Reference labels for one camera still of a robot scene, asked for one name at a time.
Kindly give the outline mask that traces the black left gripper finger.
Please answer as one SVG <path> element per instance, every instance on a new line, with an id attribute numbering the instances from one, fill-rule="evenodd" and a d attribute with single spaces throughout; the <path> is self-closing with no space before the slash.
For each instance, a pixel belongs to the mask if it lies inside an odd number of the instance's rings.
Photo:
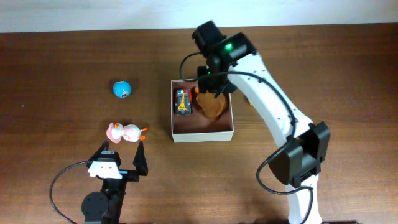
<path id="1" fill-rule="evenodd" d="M 133 160 L 133 165 L 136 167 L 136 172 L 140 176 L 147 176 L 149 172 L 149 168 L 147 166 L 146 157 L 144 154 L 144 143 L 142 141 L 139 142 L 137 147 L 136 155 Z"/>
<path id="2" fill-rule="evenodd" d="M 108 151 L 109 142 L 107 140 L 100 146 L 100 148 L 88 159 L 89 161 L 97 161 L 103 151 Z"/>

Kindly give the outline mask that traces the brown plush bear toy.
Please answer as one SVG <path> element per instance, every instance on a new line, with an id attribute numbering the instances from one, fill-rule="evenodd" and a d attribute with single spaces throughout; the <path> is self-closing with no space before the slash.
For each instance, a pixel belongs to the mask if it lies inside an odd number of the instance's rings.
<path id="1" fill-rule="evenodd" d="M 199 87 L 196 86 L 194 107 L 204 117 L 210 121 L 216 121 L 228 108 L 228 99 L 224 94 L 216 96 L 215 93 L 200 93 Z"/>

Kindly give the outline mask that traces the grey orange toy car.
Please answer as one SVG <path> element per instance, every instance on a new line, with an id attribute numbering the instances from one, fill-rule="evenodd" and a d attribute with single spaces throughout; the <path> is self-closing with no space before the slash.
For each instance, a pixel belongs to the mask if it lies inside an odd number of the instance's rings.
<path id="1" fill-rule="evenodd" d="M 175 91 L 174 110 L 178 116 L 192 114 L 192 93 L 189 89 L 178 89 Z"/>

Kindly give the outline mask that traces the white cardboard box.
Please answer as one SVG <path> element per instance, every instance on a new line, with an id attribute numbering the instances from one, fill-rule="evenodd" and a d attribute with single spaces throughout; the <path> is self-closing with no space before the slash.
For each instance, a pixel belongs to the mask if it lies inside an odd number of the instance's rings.
<path id="1" fill-rule="evenodd" d="M 208 119 L 196 103 L 196 93 L 193 91 L 196 83 L 183 80 L 170 81 L 170 119 L 171 134 L 175 143 L 230 141 L 234 134 L 234 121 L 231 96 L 226 95 L 226 110 L 217 120 Z M 175 114 L 175 94 L 179 89 L 192 90 L 193 113 L 190 115 Z"/>

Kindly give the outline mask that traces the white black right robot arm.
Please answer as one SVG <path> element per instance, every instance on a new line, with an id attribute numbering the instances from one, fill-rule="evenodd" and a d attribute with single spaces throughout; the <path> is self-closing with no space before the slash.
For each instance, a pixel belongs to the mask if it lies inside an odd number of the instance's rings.
<path id="1" fill-rule="evenodd" d="M 330 140 L 326 123 L 315 124 L 289 100 L 243 33 L 227 37 L 208 21 L 197 27 L 192 38 L 206 60 L 197 71 L 199 92 L 220 95 L 240 90 L 274 138 L 278 148 L 256 176 L 269 166 L 285 185 L 282 195 L 288 198 L 289 223 L 321 223 L 317 182 Z"/>

